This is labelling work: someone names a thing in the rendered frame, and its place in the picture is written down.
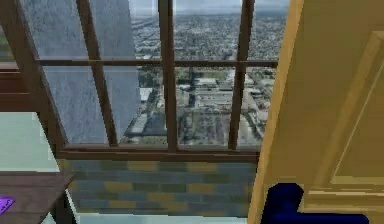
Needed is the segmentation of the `brown framed window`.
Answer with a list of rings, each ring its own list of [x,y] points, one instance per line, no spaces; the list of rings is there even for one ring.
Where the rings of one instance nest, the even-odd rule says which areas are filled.
[[[32,108],[37,112],[44,134],[53,155],[67,160],[115,161],[186,161],[186,162],[244,162],[255,163],[260,154],[256,151],[237,149],[237,131],[243,97],[245,69],[248,67],[278,66],[276,60],[247,59],[255,0],[242,0],[240,33],[237,57],[232,61],[176,60],[174,58],[173,0],[159,0],[161,58],[159,60],[103,60],[100,57],[93,15],[89,0],[76,0],[87,57],[82,60],[38,59],[28,22],[20,0],[0,0],[0,25],[14,56],[18,74],[31,97]],[[103,68],[105,66],[156,65],[163,69],[165,78],[165,112],[168,146],[164,150],[120,145],[117,140],[116,122],[107,91]],[[43,68],[45,66],[89,66],[95,82],[99,106],[107,134],[105,144],[70,144],[59,118]],[[228,146],[225,150],[186,149],[178,144],[176,119],[176,67],[235,67],[234,95]]]

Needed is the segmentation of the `tan wooden room door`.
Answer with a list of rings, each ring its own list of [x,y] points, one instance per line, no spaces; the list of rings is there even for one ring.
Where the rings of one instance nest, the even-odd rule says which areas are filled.
[[[247,224],[278,183],[384,224],[384,0],[290,0]]]

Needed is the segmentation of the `dark brown wooden table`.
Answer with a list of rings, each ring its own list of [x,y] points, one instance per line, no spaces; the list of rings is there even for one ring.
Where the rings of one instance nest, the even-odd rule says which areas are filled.
[[[0,215],[0,224],[42,224],[48,214],[56,224],[77,224],[66,189],[71,172],[0,171],[0,197],[15,202]]]

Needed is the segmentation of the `purple flat object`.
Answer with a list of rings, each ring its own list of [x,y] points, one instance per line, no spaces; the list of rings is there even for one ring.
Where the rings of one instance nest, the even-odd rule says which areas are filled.
[[[4,214],[14,203],[15,199],[13,197],[0,197],[0,216]]]

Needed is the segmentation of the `brown window frame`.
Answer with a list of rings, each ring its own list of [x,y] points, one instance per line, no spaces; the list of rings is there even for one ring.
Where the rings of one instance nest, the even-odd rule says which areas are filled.
[[[0,27],[0,112],[34,112],[5,33]]]

